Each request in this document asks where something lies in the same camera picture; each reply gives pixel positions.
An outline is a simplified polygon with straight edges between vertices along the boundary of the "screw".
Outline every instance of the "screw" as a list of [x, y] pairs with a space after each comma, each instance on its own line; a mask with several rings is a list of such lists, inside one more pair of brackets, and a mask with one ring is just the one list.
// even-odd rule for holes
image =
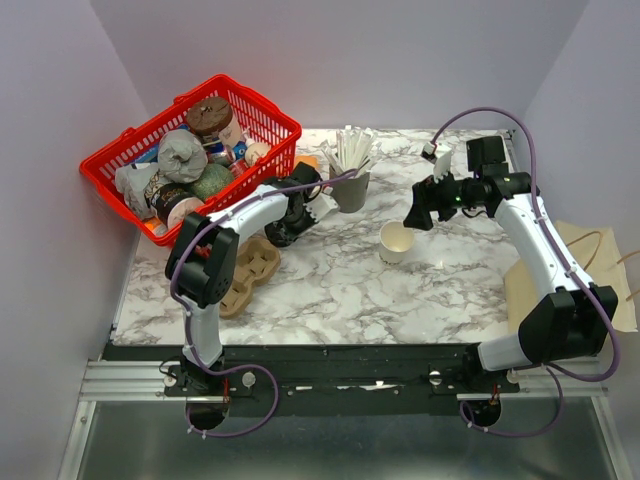
[[176, 383], [178, 383], [178, 381], [173, 377], [165, 376], [162, 380], [162, 383], [164, 383], [165, 387], [173, 387]]
[[253, 372], [247, 372], [242, 376], [242, 384], [247, 387], [247, 388], [251, 388], [255, 385], [256, 383], [256, 376], [253, 374]]
[[507, 381], [509, 383], [518, 383], [518, 372], [511, 369], [507, 372]]
[[433, 370], [429, 373], [429, 382], [431, 385], [437, 387], [442, 383], [442, 378], [440, 378], [440, 372], [437, 370]]

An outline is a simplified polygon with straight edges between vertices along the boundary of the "gray mug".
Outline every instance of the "gray mug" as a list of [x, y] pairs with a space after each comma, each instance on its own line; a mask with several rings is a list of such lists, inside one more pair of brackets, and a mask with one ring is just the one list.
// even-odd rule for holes
[[[329, 178], [339, 177], [333, 170], [329, 169]], [[367, 199], [367, 188], [369, 187], [369, 172], [357, 178], [349, 178], [331, 186], [333, 191], [331, 196], [340, 206], [341, 213], [354, 213], [364, 206]]]

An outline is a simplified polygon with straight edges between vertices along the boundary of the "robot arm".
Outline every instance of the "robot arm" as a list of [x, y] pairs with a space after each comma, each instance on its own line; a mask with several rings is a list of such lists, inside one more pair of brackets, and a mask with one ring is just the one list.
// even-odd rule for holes
[[[263, 227], [271, 243], [278, 247], [290, 245], [324, 215], [337, 208], [327, 195], [308, 190], [285, 190], [319, 180], [318, 172], [301, 163], [289, 177], [271, 179], [268, 184], [258, 186], [247, 199], [256, 197], [259, 200], [247, 202], [240, 211], [220, 222], [187, 258], [178, 278], [178, 294], [191, 307], [190, 313], [183, 309], [184, 320], [186, 315], [191, 315], [193, 343], [206, 366], [213, 365], [222, 354], [220, 301], [231, 288], [238, 246]], [[278, 190], [287, 193], [273, 193]], [[232, 207], [207, 217], [196, 213], [187, 216], [167, 262], [165, 276], [168, 279], [173, 276], [178, 259], [198, 232], [212, 222], [227, 218]], [[190, 362], [197, 363], [190, 345], [183, 347], [183, 354]]]
[[[604, 344], [606, 327], [584, 292], [563, 271], [543, 234], [533, 210], [529, 174], [509, 173], [502, 137], [472, 140], [467, 143], [467, 152], [468, 167], [474, 175], [463, 180], [455, 180], [448, 171], [450, 152], [443, 151], [442, 157], [438, 157], [437, 151], [423, 154], [436, 157], [434, 175], [413, 186], [413, 206], [404, 224], [430, 230], [432, 211], [438, 212], [440, 221], [447, 221], [458, 208], [486, 208], [487, 215], [498, 221], [516, 246], [533, 277], [539, 298], [517, 333], [472, 347], [471, 374], [597, 354]], [[546, 217], [539, 194], [535, 201]], [[594, 285], [553, 225], [547, 226], [573, 265], [572, 271], [590, 286], [612, 318], [617, 306], [613, 289]]]

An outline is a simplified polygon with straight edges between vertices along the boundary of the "green ball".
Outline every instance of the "green ball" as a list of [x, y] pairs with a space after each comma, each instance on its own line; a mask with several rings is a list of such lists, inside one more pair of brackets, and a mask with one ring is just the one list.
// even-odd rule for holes
[[204, 168], [204, 172], [198, 180], [189, 185], [189, 191], [203, 202], [217, 195], [227, 185], [233, 183], [233, 173], [222, 165], [210, 163]]

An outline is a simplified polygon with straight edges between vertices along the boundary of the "cable clip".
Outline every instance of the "cable clip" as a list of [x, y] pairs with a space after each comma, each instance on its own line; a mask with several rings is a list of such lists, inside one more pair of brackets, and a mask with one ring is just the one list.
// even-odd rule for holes
[[438, 144], [427, 142], [424, 147], [422, 147], [422, 158], [427, 160], [435, 160], [436, 158], [436, 150], [438, 149]]
[[564, 272], [564, 276], [567, 278], [570, 278], [572, 274], [576, 273], [578, 271], [578, 269], [576, 268], [575, 265], [573, 265], [569, 270], [567, 270], [566, 272]]

